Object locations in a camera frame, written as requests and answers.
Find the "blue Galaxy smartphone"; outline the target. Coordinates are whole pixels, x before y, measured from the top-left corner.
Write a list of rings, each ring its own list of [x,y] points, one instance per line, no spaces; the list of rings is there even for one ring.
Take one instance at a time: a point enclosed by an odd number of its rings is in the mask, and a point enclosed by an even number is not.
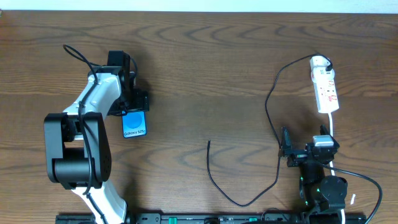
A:
[[[129,112],[122,117],[123,137],[135,138],[147,134],[146,115],[144,111]]]

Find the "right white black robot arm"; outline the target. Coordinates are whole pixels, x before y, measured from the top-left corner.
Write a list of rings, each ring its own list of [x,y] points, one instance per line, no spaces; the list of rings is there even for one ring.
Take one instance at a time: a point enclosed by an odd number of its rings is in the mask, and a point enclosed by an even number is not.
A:
[[[320,134],[303,149],[294,149],[286,127],[282,128],[280,155],[288,167],[300,169],[300,196],[307,204],[304,216],[339,213],[345,208],[348,183],[335,175],[325,175],[324,168],[333,161],[340,145],[327,128],[320,126]]]

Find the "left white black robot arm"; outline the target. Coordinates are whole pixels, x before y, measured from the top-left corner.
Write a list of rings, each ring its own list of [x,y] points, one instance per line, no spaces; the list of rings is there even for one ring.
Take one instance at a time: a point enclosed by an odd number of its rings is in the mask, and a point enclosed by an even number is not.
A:
[[[127,202],[110,180],[112,157],[104,121],[149,110],[149,95],[136,89],[137,64],[122,50],[111,50],[104,65],[89,62],[69,45],[64,49],[85,62],[88,83],[61,113],[44,119],[47,175],[77,194],[91,215],[64,215],[57,223],[134,223]]]

